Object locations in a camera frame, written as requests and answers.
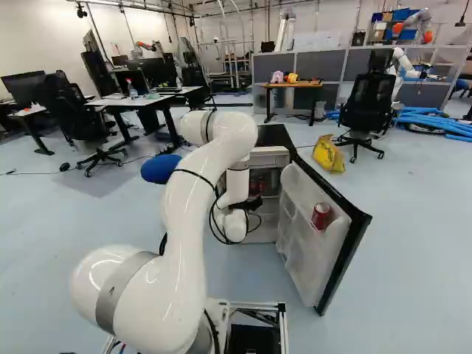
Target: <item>cubicle partition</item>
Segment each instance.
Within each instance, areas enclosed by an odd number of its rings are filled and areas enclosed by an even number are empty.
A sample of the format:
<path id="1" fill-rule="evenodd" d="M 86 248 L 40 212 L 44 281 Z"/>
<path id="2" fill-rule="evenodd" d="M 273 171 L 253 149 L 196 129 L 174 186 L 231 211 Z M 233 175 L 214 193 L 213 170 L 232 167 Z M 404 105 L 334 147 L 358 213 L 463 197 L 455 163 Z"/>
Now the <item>cubicle partition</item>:
<path id="1" fill-rule="evenodd" d="M 277 114 L 306 114 L 313 95 L 326 102 L 326 109 L 338 107 L 340 98 L 348 98 L 355 77 L 367 72 L 370 52 L 396 46 L 353 46 L 316 52 L 259 53 L 253 56 L 252 82 L 254 112 L 266 112 L 267 83 L 272 73 L 296 72 L 302 79 L 322 78 L 322 88 L 279 88 L 273 90 L 271 106 Z M 445 76 L 444 81 L 406 79 L 397 100 L 408 106 L 443 108 L 464 66 L 471 47 L 435 45 L 401 46 L 412 64 L 431 63 L 431 74 Z"/>

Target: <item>white wall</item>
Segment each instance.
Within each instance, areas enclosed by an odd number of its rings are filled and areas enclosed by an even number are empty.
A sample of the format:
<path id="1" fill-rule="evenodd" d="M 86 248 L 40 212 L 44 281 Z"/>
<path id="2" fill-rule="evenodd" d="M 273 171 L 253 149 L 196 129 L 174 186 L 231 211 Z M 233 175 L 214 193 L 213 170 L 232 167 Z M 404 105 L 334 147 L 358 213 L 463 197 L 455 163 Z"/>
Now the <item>white wall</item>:
<path id="1" fill-rule="evenodd" d="M 262 0 L 254 0 L 258 2 L 260 6 L 264 5 Z M 448 40 L 452 39 L 456 35 L 464 31 L 464 27 L 454 27 L 454 23 L 457 22 L 462 15 L 467 0 L 387 0 L 385 9 L 394 7 L 397 2 L 401 4 L 401 7 L 411 7 L 420 9 L 429 7 L 431 14 L 433 15 L 434 30 L 439 29 L 439 23 L 441 23 L 441 29 L 437 33 L 437 43 L 447 43 Z M 230 1 L 225 1 L 225 10 L 233 10 L 234 7 Z M 291 5 L 296 14 L 295 33 L 297 32 L 312 32 L 317 28 L 318 31 L 332 31 L 333 33 L 340 35 L 340 41 L 342 46 L 346 46 L 350 43 L 351 35 L 355 28 L 355 17 L 357 14 L 359 0 L 320 0 L 319 2 L 319 14 L 316 20 L 316 3 L 299 3 Z M 238 7 L 241 9 L 249 7 L 248 0 L 237 1 Z M 361 11 L 359 16 L 359 22 L 357 28 L 359 30 L 368 30 L 370 25 L 370 19 L 374 12 L 382 10 L 384 0 L 362 0 Z M 206 4 L 205 7 L 196 7 L 196 10 L 205 11 L 206 13 L 220 13 L 217 4 Z M 275 41 L 277 39 L 277 31 L 280 23 L 280 9 L 275 6 L 271 10 L 270 20 L 270 38 L 267 38 L 267 21 L 266 21 L 266 10 L 255 10 L 254 11 L 254 40 L 255 40 L 255 52 L 260 50 L 261 41 Z M 243 17 L 243 23 L 246 29 L 246 40 L 251 39 L 252 34 L 252 22 L 250 18 L 250 12 L 241 13 Z M 220 37 L 219 22 L 221 17 L 210 17 L 204 18 L 203 20 L 197 20 L 198 37 L 201 40 L 201 30 L 204 32 L 204 40 L 211 41 L 213 37 Z M 472 7 L 469 9 L 465 17 L 466 22 L 472 22 Z M 229 28 L 229 37 L 237 40 L 242 39 L 240 19 L 237 15 L 232 14 L 226 17 L 225 23 Z M 208 47 L 209 50 L 205 50 L 201 53 L 201 56 L 205 58 L 205 61 L 209 63 L 209 69 L 211 71 L 219 71 L 221 68 L 218 62 L 215 60 L 217 56 L 216 49 L 214 47 Z M 242 55 L 242 48 L 237 48 L 237 54 Z"/>
<path id="2" fill-rule="evenodd" d="M 62 69 L 84 93 L 96 93 L 80 56 L 85 51 L 83 36 L 91 28 L 89 18 L 79 19 L 74 6 L 75 3 L 66 0 L 0 0 L 0 76 Z M 111 42 L 118 43 L 122 53 L 128 54 L 133 44 L 118 9 L 91 5 L 91 10 L 108 56 L 116 55 Z M 167 22 L 173 44 L 168 41 L 162 14 L 125 11 L 135 41 L 160 40 L 164 50 L 173 51 L 176 37 L 169 16 Z M 7 95 L 0 81 L 0 97 Z"/>
<path id="3" fill-rule="evenodd" d="M 383 0 L 362 0 L 361 14 L 358 28 L 367 30 L 372 13 L 382 8 Z M 397 0 L 386 1 L 386 7 L 395 6 Z M 462 15 L 466 0 L 404 0 L 403 6 L 421 8 L 428 6 L 433 14 L 433 22 L 447 23 L 442 26 L 438 34 L 437 43 L 445 43 L 463 31 L 463 28 L 454 27 Z M 241 8 L 249 7 L 249 0 L 238 0 Z M 95 87 L 86 72 L 80 53 L 84 50 L 82 38 L 90 29 L 89 18 L 79 19 L 74 8 L 75 3 L 66 0 L 0 0 L 0 75 L 16 74 L 33 70 L 44 69 L 53 72 L 56 69 L 64 70 L 72 82 L 80 85 L 85 93 L 94 93 Z M 358 0 L 320 0 L 318 21 L 315 23 L 314 2 L 293 5 L 297 16 L 295 32 L 311 32 L 317 28 L 320 31 L 334 31 L 341 34 L 341 42 L 347 45 L 355 26 Z M 218 6 L 208 4 L 205 7 L 217 13 Z M 122 54 L 128 54 L 132 42 L 125 25 L 123 15 L 116 7 L 91 5 L 91 10 L 97 23 L 98 30 L 108 56 L 116 55 L 111 43 L 119 45 Z M 271 11 L 271 36 L 275 41 L 279 26 L 279 11 L 275 7 Z M 164 16 L 144 10 L 125 9 L 135 41 L 151 42 L 159 40 L 164 50 L 174 52 L 177 44 L 177 35 L 170 15 L 166 15 L 172 43 L 168 41 Z M 250 12 L 242 14 L 246 40 L 250 40 L 252 24 L 254 23 L 254 51 L 259 52 L 260 42 L 266 41 L 266 11 L 255 10 L 254 22 L 251 22 Z M 466 22 L 472 22 L 472 8 L 466 15 Z M 201 30 L 204 31 L 204 40 L 211 41 L 220 36 L 219 17 L 197 20 L 198 39 L 201 41 Z M 226 23 L 230 37 L 242 38 L 240 19 L 236 15 L 228 15 Z M 188 21 L 177 17 L 179 36 L 187 36 Z M 188 26 L 190 41 L 195 43 L 195 31 Z M 212 63 L 212 71 L 220 71 L 215 58 L 217 52 L 214 47 L 203 51 L 202 57 L 207 63 Z M 237 54 L 242 55 L 242 46 L 237 48 Z M 0 97 L 7 95 L 7 91 L 0 83 Z"/>

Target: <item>door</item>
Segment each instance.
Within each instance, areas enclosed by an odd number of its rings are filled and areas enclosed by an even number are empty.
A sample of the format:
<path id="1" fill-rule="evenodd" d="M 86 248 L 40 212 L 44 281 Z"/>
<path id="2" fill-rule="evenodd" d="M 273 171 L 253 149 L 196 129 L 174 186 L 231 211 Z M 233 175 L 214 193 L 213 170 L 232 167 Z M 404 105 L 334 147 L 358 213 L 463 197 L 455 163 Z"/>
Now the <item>door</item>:
<path id="1" fill-rule="evenodd" d="M 291 160 L 280 178 L 276 247 L 304 304 L 323 316 L 372 216 L 352 205 L 294 149 Z M 317 205 L 329 206 L 323 220 L 313 211 Z"/>

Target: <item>mini fridge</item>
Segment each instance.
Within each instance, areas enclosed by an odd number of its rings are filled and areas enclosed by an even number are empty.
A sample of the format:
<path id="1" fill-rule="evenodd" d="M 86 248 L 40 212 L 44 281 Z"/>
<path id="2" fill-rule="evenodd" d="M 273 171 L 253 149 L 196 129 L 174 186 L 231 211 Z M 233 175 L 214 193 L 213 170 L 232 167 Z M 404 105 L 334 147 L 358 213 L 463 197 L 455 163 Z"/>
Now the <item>mini fridge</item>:
<path id="1" fill-rule="evenodd" d="M 251 176 L 262 185 L 262 223 L 244 243 L 275 243 L 275 248 L 306 306 L 322 316 L 372 216 L 348 201 L 297 153 L 284 125 L 261 125 L 251 152 Z M 252 191 L 250 181 L 249 198 Z M 313 209 L 330 207 L 327 226 L 317 229 Z M 249 218 L 249 229 L 256 218 Z"/>

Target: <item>white robotic arm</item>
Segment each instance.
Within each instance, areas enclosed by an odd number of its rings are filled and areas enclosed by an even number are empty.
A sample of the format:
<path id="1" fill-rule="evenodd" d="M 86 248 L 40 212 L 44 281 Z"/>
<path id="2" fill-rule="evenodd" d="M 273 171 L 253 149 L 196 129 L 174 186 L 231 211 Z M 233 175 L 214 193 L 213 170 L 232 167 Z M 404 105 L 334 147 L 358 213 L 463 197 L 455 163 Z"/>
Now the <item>white robotic arm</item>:
<path id="1" fill-rule="evenodd" d="M 398 74 L 398 71 L 395 68 L 395 62 L 398 62 L 399 66 L 405 69 L 405 77 L 410 77 L 414 79 L 419 79 L 422 75 L 425 75 L 424 78 L 434 79 L 434 80 L 442 80 L 444 77 L 434 74 L 426 74 L 424 72 L 419 72 L 415 70 L 412 65 L 412 62 L 408 59 L 405 52 L 401 48 L 393 49 L 393 57 L 390 67 L 387 70 L 388 74 L 393 74 L 397 77 L 395 80 L 395 87 L 393 89 L 392 99 L 394 100 L 397 96 L 397 93 L 400 91 L 401 84 L 403 83 L 403 78 Z"/>
<path id="2" fill-rule="evenodd" d="M 194 144 L 208 143 L 182 159 L 167 183 L 163 256 L 133 246 L 106 246 L 83 259 L 71 281 L 72 300 L 83 317 L 149 354 L 183 354 L 194 342 L 207 297 L 207 208 L 220 176 L 236 163 L 244 164 L 257 140 L 254 120 L 240 112 L 189 112 L 182 120 L 182 133 Z M 243 177 L 246 182 L 228 181 L 227 196 L 218 201 L 222 209 L 247 199 L 249 172 L 248 180 L 245 170 L 233 172 L 238 181 Z M 238 215 L 226 216 L 228 230 L 233 223 L 240 228 Z"/>

